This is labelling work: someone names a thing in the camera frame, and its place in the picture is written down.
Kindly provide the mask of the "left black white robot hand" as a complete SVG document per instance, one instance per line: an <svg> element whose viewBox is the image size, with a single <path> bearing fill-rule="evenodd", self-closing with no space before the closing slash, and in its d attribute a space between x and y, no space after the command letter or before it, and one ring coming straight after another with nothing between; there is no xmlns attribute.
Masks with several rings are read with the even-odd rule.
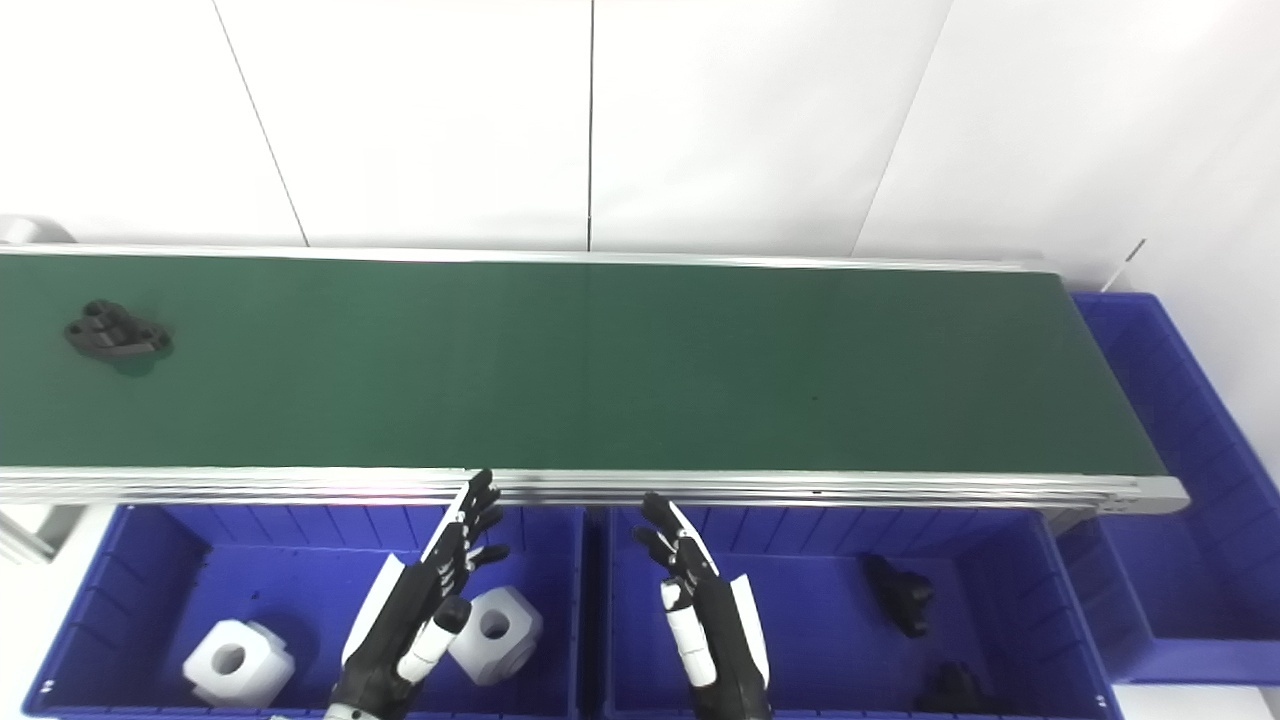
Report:
<svg viewBox="0 0 1280 720"><path fill-rule="evenodd" d="M509 555L508 544L480 544L504 516L493 473L470 478L443 512L419 559L390 556L370 588L348 637L326 719L404 719L426 678L466 628L470 577Z"/></svg>

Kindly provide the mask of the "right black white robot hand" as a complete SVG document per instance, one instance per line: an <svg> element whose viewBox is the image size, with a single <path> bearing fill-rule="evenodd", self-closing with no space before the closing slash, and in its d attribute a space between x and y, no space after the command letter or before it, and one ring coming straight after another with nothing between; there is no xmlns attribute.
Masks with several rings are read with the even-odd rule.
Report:
<svg viewBox="0 0 1280 720"><path fill-rule="evenodd" d="M660 602L698 719L771 719L769 661L748 575L726 579L684 511L644 495L632 537L666 577Z"/></svg>

